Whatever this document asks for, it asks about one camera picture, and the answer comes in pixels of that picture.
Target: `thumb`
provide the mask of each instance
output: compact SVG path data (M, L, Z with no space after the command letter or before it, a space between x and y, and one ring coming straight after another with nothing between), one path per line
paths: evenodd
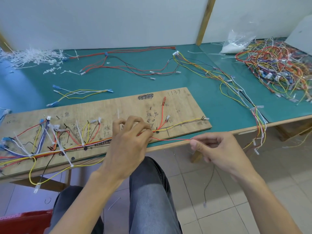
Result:
M190 141L190 145L191 145L192 150L197 150L197 151L201 152L204 156L209 155L209 151L211 148L209 148L207 145L205 145L205 144L203 144L197 140L194 140L194 139L192 139Z

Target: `forearm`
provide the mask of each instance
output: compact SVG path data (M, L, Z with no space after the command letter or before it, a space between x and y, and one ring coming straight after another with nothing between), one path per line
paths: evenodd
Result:
M90 234L108 199L122 183L93 172L76 200L50 234Z
M302 234L258 173L254 172L246 178L239 179L239 183L261 234Z

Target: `tiled floor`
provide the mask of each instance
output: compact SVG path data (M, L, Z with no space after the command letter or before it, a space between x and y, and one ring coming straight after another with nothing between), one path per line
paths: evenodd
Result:
M237 136L243 146L253 134ZM269 128L260 155L247 152L257 172L276 197L289 210L303 233L312 229L312 139L300 147L302 138L282 143L275 129ZM259 233L247 199L231 177L213 165L190 163L189 146L148 153L165 171L184 234ZM96 166L74 169L72 185L84 185ZM212 180L204 189L213 173ZM17 212L51 209L57 193L12 184L0 184L0 216ZM128 233L129 180L117 189L104 209L105 233Z

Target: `white wall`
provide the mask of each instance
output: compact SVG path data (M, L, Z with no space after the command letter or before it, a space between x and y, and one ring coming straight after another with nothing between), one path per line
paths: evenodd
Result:
M306 15L312 0L216 0L203 43L227 40L229 32L244 17L256 20L258 39L287 37Z
M16 50L193 44L208 0L0 0Z

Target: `leg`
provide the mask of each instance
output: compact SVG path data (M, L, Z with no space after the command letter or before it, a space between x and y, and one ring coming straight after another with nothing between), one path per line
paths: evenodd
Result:
M130 176L129 233L182 233L168 179L150 157Z
M72 205L81 190L82 187L80 186L69 186L58 195L53 208L49 232L58 223L58 221L64 215L69 206ZM103 231L104 224L101 217L99 217L91 234L103 234Z

